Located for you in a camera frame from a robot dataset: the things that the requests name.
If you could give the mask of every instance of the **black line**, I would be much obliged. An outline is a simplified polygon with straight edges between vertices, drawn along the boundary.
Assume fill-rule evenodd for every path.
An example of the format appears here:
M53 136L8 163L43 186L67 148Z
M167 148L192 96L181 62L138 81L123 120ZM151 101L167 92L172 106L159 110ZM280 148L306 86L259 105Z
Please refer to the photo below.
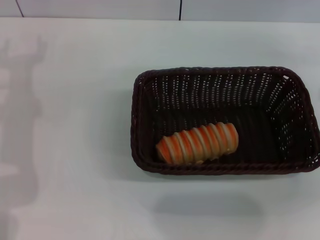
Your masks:
M24 14L23 14L22 11L21 11L21 8L20 8L20 5L19 5L19 3L18 3L18 0L15 0L15 2L16 2L16 5L17 5L18 8L19 8L19 11L20 11L20 13L21 13L21 16L24 18L25 16L24 16Z
M181 10L182 10L182 0L180 0L179 21L181 21Z

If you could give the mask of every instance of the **wicker basket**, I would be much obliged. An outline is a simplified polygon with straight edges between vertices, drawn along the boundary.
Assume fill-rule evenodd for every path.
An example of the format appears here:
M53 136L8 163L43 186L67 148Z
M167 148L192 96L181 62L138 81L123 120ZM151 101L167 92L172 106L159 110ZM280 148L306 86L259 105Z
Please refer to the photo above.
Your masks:
M193 127L233 123L235 153L202 165L158 159L163 136ZM320 134L301 79L283 67L150 70L134 83L131 150L145 171L166 175L289 174L319 167Z

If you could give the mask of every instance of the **dark brown wicker basket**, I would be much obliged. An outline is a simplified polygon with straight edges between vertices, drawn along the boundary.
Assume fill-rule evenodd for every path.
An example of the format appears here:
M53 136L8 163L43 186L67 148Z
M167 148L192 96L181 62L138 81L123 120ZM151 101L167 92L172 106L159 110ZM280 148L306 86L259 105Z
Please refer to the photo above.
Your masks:
M162 136L208 123L233 123L235 153L202 165L158 159ZM131 150L145 171L169 175L289 174L319 167L320 133L310 96L284 67L150 70L134 83Z

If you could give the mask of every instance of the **orange and white striped pastry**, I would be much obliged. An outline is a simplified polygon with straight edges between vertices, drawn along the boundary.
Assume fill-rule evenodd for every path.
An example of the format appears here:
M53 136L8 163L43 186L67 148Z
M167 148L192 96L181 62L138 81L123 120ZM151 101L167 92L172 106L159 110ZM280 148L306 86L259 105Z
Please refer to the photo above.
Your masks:
M239 136L232 123L218 122L164 136L156 145L159 158L168 164L201 164L237 150Z

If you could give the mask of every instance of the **white table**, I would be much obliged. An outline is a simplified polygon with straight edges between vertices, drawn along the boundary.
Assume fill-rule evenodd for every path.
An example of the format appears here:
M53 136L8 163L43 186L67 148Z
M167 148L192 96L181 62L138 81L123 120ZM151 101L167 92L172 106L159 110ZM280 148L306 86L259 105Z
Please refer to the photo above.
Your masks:
M320 119L320 24L1 18L0 30L0 240L319 239L320 170L146 173L130 117L146 70L284 66Z

